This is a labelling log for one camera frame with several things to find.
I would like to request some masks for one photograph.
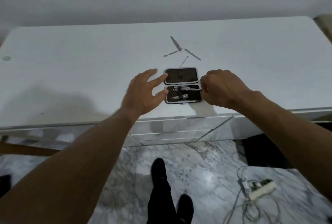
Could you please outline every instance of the forearm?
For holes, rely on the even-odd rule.
[[[137,118],[120,109],[36,167],[0,200],[2,220],[86,223]]]
[[[332,132],[281,108],[260,92],[250,92],[239,104],[238,112],[256,124],[288,160],[332,200]]]

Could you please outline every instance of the black shoe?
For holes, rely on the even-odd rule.
[[[180,223],[190,224],[193,219],[193,201],[191,197],[186,194],[180,196],[178,202],[178,217]]]
[[[151,166],[151,177],[153,185],[158,183],[160,179],[167,180],[165,163],[162,158],[157,158],[153,161]]]

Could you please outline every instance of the hand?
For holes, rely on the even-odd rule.
[[[166,98],[168,90],[164,89],[155,96],[152,95],[152,90],[166,79],[167,74],[163,74],[147,82],[156,72],[157,69],[149,69],[143,73],[139,73],[131,80],[127,93],[123,98],[121,108],[131,110],[138,118],[159,106]]]
[[[201,78],[201,96],[208,104],[237,110],[251,92],[243,81],[229,70],[211,70]]]

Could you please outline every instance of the black pants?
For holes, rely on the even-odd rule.
[[[156,184],[147,205],[148,220],[146,224],[155,223],[182,223],[178,218],[171,195],[171,187],[167,180]]]

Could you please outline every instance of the left hand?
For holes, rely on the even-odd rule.
[[[159,106],[166,98],[168,90],[164,89],[155,96],[152,95],[152,90],[166,79],[167,74],[163,74],[147,82],[156,72],[157,69],[149,69],[143,73],[139,73],[131,80],[127,93],[123,98],[121,108],[129,109],[138,118]]]

